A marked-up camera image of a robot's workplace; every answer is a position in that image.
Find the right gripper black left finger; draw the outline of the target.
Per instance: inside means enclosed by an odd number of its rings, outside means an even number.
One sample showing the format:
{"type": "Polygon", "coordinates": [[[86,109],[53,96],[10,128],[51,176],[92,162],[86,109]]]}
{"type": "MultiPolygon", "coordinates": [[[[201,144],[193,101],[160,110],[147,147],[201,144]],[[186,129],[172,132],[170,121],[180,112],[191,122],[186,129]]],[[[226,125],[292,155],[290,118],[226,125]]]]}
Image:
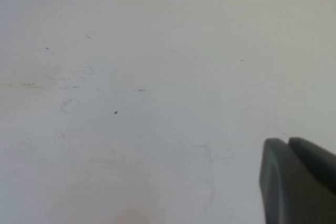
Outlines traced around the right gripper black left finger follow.
{"type": "Polygon", "coordinates": [[[321,184],[289,147],[264,142],[259,184],[266,223],[335,223],[335,191],[321,184]]]}

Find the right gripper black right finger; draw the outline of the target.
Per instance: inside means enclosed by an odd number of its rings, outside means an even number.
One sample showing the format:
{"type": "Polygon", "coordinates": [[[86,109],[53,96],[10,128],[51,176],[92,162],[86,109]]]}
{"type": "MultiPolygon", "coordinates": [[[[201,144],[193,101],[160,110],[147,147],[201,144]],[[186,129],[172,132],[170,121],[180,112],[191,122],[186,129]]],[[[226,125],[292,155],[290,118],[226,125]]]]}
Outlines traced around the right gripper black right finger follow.
{"type": "Polygon", "coordinates": [[[288,145],[321,184],[335,191],[335,154],[301,137],[291,137],[288,145]]]}

